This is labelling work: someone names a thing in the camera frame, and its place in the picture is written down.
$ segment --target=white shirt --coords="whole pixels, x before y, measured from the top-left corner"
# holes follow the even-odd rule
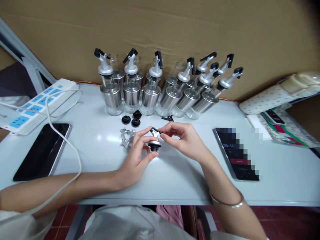
[[[16,215],[0,211],[0,220]],[[0,225],[0,240],[40,240],[49,231],[56,213],[34,219],[26,216],[14,222]],[[149,208],[141,206],[104,206],[97,209],[87,221],[79,240],[99,239],[186,239],[194,240],[183,229],[168,222]],[[211,239],[245,240],[228,233],[214,231]]]

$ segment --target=silver bangle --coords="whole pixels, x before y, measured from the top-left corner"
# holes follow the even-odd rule
[[[239,208],[239,207],[241,207],[241,206],[243,205],[243,203],[244,203],[244,197],[243,197],[242,193],[239,191],[239,189],[238,189],[238,188],[236,188],[236,189],[238,190],[238,192],[239,192],[239,194],[240,194],[240,197],[241,197],[240,202],[238,202],[238,203],[236,203],[236,204],[227,204],[227,203],[220,202],[220,201],[218,201],[217,199],[215,199],[214,196],[212,196],[211,193],[210,193],[210,197],[211,197],[212,200],[215,201],[216,203],[220,203],[220,204],[225,205],[225,206],[227,206],[227,207]]]

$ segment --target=black phone screen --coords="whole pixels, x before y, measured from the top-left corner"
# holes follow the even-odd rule
[[[259,176],[252,170],[251,160],[244,154],[234,129],[216,128],[216,132],[235,177],[239,180],[259,181]]]
[[[66,136],[70,124],[54,123],[53,126]],[[13,177],[13,181],[28,181],[47,177],[57,159],[63,139],[49,124],[43,126],[31,149]]]

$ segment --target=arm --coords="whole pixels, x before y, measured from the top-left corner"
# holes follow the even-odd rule
[[[239,192],[192,124],[170,122],[159,131],[166,143],[200,163],[210,192],[217,200],[227,204],[237,204],[240,201]],[[259,220],[246,202],[240,208],[231,208],[216,202],[214,207],[227,232],[248,239],[267,239]]]
[[[143,137],[150,129],[151,126],[135,134],[130,152],[120,169],[110,172],[81,173],[75,181],[34,216],[42,216],[85,197],[120,191],[137,183],[149,162],[158,155],[157,152],[150,152],[149,147],[144,145],[145,142],[157,140],[152,136]],[[143,149],[147,150],[148,154],[141,160]],[[31,210],[44,203],[75,175],[50,176],[7,187],[0,191],[0,210],[21,213]]]

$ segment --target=blue power socket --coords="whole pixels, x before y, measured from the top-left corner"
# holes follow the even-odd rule
[[[28,108],[30,107],[32,104],[31,103],[27,103],[26,105],[24,105],[22,108]]]
[[[52,94],[57,93],[57,92],[61,92],[61,90],[60,89],[55,89],[51,93],[49,93],[49,95],[52,95]]]
[[[45,106],[46,105],[46,99],[47,97],[44,97],[43,99],[41,99],[41,101],[38,102],[38,104]],[[53,100],[53,98],[49,98],[48,99],[48,104]]]
[[[14,128],[19,128],[21,127],[26,121],[28,121],[30,118],[24,117],[24,116],[20,116],[18,118],[16,118],[15,120],[13,120],[9,126],[14,127]]]
[[[29,108],[29,110],[36,111],[36,112],[40,112],[41,109],[42,109],[42,107],[39,107],[39,106],[36,106],[36,105],[33,105],[31,108]],[[36,113],[29,112],[29,111],[25,112],[25,114],[30,115],[30,116],[36,115]]]
[[[33,102],[37,102],[40,98],[42,98],[43,97],[43,95],[38,95],[38,96],[36,96],[36,98],[35,99],[33,99],[32,101]]]
[[[43,93],[47,94],[48,92],[50,92],[51,90],[53,90],[53,87],[49,87],[47,90],[45,90]]]

